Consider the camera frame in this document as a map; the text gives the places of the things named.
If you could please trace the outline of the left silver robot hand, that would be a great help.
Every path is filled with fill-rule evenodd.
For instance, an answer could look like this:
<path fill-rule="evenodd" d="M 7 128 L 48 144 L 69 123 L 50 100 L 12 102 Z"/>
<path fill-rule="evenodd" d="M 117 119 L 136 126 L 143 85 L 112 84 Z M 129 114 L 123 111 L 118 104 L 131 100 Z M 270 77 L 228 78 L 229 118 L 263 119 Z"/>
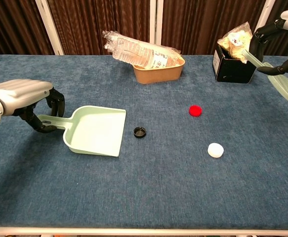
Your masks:
<path fill-rule="evenodd" d="M 46 99 L 51 115 L 63 117 L 65 111 L 64 95 L 52 83 L 33 79 L 13 79 L 0 83 L 0 119 L 2 116 L 19 116 L 35 131 L 50 133 L 57 128 L 46 126 L 34 114 L 36 104 Z"/>

